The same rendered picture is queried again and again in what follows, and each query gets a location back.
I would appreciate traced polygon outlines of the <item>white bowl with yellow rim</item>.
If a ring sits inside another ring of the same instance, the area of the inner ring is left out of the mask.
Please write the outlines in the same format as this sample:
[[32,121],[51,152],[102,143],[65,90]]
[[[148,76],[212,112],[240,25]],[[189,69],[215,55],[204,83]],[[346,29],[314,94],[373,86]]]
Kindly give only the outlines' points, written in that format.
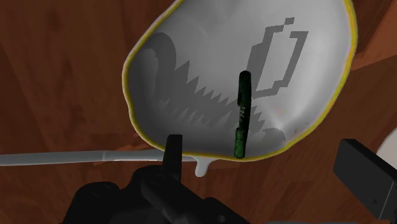
[[324,120],[358,43],[352,0],[175,0],[128,54],[122,87],[149,145],[233,160],[239,74],[251,73],[245,161],[278,155]]

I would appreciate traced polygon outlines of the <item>grey long-handled utensil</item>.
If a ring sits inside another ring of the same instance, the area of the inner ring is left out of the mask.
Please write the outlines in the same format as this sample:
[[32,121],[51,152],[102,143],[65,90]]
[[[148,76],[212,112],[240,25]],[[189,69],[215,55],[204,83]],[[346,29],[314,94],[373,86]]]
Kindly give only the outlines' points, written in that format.
[[155,162],[161,161],[164,172],[173,178],[181,176],[182,162],[196,162],[195,175],[206,174],[213,158],[169,154],[157,149],[140,151],[67,151],[51,153],[19,153],[0,155],[0,167],[23,165],[73,164],[85,162]]

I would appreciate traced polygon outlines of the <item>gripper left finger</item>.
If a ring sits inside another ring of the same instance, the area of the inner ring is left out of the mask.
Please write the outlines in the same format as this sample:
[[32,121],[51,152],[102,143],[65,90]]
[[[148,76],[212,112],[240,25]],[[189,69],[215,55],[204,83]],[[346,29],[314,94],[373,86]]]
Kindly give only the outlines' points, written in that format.
[[112,182],[82,186],[62,224],[248,224],[213,197],[181,183],[183,137],[169,135],[163,162],[137,169],[121,189]]

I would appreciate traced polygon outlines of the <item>dark green pen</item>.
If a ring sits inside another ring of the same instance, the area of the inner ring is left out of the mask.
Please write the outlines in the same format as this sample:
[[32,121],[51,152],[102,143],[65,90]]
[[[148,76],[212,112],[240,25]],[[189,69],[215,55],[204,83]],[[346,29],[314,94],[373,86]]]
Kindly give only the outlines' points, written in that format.
[[234,157],[245,157],[247,136],[251,117],[251,73],[242,71],[239,74],[237,105],[239,107],[239,125],[235,130]]

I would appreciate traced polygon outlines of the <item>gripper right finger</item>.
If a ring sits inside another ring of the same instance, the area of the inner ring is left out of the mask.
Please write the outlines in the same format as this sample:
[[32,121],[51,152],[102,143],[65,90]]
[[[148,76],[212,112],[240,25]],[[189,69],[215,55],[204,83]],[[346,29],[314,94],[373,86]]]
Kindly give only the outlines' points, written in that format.
[[355,139],[342,139],[333,172],[379,220],[397,222],[397,169]]

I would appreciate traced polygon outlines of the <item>white rounded object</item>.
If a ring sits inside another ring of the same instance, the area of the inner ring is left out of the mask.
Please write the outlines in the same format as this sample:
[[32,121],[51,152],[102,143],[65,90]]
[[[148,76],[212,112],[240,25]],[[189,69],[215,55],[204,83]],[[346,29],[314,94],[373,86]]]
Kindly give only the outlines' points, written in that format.
[[376,155],[390,165],[397,164],[397,127],[385,138]]

